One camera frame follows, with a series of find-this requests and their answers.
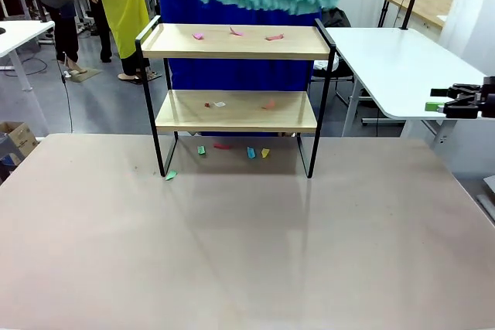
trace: black bag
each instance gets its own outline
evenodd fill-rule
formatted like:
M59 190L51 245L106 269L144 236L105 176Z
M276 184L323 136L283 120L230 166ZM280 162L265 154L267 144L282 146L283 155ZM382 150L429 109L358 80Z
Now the black bag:
M323 9L322 23L325 27L351 27L346 13L342 9Z

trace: black pants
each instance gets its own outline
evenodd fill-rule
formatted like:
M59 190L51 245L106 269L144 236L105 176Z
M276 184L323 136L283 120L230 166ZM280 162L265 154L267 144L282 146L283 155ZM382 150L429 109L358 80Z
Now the black pants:
M63 19L58 9L43 5L49 13L49 17L55 22L55 49L56 58L64 62L65 56L77 62L77 51L79 43L77 41L76 20L74 18Z
M111 57L110 27L108 26L107 15L105 15L105 10L101 0L98 0L98 3L93 3L90 0L90 7L98 34L100 34L100 58L102 60L107 60Z
M138 58L138 53L134 52L132 53L129 57L127 58L122 58L122 69L124 70L124 73L126 75L135 75L137 69L141 69L141 66L139 66L139 58ZM149 60L146 58L145 59L145 65L146 67L149 66Z

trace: cardboard box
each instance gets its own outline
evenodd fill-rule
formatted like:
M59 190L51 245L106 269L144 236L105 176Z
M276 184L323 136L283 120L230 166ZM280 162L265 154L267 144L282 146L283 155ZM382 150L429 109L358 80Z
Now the cardboard box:
M24 157L29 155L38 145L38 141L26 123L0 122L0 136L3 136L3 133L8 135L7 141L11 141ZM22 160L14 154L10 154L3 159L0 158L0 161L6 165L19 165Z

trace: shelf board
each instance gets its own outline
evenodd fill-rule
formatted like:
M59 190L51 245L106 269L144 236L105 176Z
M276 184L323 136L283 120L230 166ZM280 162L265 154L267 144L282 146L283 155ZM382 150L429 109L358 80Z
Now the shelf board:
M262 106L270 100L275 107ZM216 107L214 102L224 102ZM306 92L169 90L156 118L160 131L261 131L314 133Z
M329 47L315 27L161 23L142 44L148 58L208 58L236 60L327 60ZM203 40L193 34L202 33ZM284 34L284 39L265 40Z

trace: yellow apron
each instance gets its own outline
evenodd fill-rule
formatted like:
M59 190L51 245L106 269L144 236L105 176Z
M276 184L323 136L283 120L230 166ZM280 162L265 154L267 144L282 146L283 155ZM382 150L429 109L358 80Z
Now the yellow apron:
M145 0L101 0L108 25L117 43L118 55L124 59L136 51L135 38L148 25Z

